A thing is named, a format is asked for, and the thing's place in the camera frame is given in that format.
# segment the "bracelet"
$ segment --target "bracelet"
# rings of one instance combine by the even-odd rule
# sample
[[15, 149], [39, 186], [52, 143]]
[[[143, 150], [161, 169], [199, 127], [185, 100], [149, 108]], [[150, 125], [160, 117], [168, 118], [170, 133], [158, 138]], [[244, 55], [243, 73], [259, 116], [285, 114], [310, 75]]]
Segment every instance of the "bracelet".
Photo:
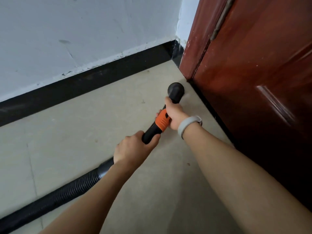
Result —
[[192, 124], [193, 122], [198, 122], [200, 125], [202, 125], [202, 120], [199, 116], [188, 117], [180, 123], [179, 128], [177, 130], [177, 133], [179, 134], [179, 136], [181, 136], [182, 139], [183, 139], [182, 136], [183, 136], [183, 132], [184, 132], [185, 128], [189, 124]]

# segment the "person's left hand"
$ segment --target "person's left hand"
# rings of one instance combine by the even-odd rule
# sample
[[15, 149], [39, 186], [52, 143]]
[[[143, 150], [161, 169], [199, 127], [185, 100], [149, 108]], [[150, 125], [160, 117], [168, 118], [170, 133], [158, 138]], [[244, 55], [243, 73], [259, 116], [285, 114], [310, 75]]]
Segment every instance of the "person's left hand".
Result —
[[126, 136], [115, 148], [114, 164], [120, 164], [135, 171], [146, 160], [151, 151], [158, 145], [160, 134], [154, 135], [149, 144], [142, 142], [144, 132], [138, 131]]

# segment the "vacuum cleaner wand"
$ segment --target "vacuum cleaner wand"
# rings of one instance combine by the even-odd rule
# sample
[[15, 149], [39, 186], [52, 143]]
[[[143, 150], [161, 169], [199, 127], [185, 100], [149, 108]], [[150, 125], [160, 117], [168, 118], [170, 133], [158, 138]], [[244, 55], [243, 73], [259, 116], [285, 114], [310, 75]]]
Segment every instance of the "vacuum cleaner wand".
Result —
[[[179, 103], [184, 94], [184, 87], [180, 83], [172, 83], [168, 88], [168, 95], [173, 103]], [[166, 105], [159, 113], [155, 122], [142, 136], [142, 141], [148, 144], [154, 135], [165, 131], [170, 123]], [[38, 200], [0, 219], [0, 234], [8, 234], [24, 226], [42, 215], [60, 207], [63, 204], [83, 195], [94, 186], [114, 164], [114, 159], [103, 162], [98, 168], [81, 177], [63, 185]]]

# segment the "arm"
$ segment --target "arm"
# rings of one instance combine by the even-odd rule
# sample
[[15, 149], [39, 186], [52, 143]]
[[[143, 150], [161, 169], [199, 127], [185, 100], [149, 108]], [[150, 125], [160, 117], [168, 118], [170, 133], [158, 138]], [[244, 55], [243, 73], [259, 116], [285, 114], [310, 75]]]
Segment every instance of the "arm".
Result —
[[41, 234], [99, 233], [122, 186], [158, 144], [159, 134], [145, 145], [142, 142], [143, 133], [138, 131], [121, 141], [115, 149], [115, 164], [106, 175], [49, 224]]
[[[166, 98], [171, 128], [187, 117]], [[278, 181], [198, 123], [183, 133], [205, 178], [246, 233], [311, 233], [312, 214]]]

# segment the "beige floor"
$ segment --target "beige floor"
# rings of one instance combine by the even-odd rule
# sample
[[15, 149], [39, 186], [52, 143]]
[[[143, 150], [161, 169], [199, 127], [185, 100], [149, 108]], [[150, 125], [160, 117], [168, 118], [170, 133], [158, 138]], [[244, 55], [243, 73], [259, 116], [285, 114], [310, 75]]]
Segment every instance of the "beige floor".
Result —
[[[0, 217], [97, 167], [126, 135], [146, 130], [181, 82], [181, 105], [230, 143], [172, 61], [0, 127]], [[39, 232], [69, 204], [14, 233]], [[117, 196], [101, 233], [241, 233], [171, 130]]]

